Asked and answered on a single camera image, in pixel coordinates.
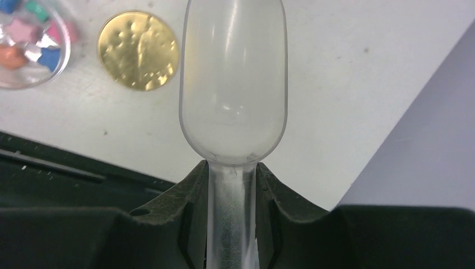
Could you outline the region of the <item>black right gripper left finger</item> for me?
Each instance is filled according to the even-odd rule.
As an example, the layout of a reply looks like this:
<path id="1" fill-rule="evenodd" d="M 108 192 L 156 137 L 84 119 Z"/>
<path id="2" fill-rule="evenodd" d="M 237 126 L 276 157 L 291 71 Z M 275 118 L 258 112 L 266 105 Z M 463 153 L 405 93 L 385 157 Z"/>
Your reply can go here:
<path id="1" fill-rule="evenodd" d="M 202 268 L 207 164 L 157 197 L 1 165 L 2 268 Z"/>

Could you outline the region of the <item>clear plastic scoop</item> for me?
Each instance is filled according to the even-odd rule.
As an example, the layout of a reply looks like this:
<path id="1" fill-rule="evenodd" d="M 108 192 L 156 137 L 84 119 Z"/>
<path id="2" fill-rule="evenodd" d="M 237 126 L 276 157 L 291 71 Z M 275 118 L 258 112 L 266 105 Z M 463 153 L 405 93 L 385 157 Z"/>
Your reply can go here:
<path id="1" fill-rule="evenodd" d="M 256 168 L 286 129 L 288 52 L 281 1 L 189 1 L 179 120 L 208 162 L 207 268 L 254 268 Z"/>

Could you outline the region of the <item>clear round plastic container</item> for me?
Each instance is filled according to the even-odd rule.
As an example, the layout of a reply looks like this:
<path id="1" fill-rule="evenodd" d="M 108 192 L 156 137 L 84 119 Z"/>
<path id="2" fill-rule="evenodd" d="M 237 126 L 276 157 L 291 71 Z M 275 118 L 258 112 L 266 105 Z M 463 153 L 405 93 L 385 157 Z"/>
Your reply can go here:
<path id="1" fill-rule="evenodd" d="M 28 89 L 58 77 L 76 39 L 64 1 L 1 1 L 1 88 Z"/>

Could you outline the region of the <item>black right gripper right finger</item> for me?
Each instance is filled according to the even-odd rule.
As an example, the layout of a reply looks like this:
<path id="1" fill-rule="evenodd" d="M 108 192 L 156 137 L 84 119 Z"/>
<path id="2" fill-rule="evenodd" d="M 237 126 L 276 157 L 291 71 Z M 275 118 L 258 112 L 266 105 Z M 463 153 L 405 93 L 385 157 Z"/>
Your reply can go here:
<path id="1" fill-rule="evenodd" d="M 257 172 L 260 268 L 473 268 L 474 212 L 343 205 L 327 211 Z"/>

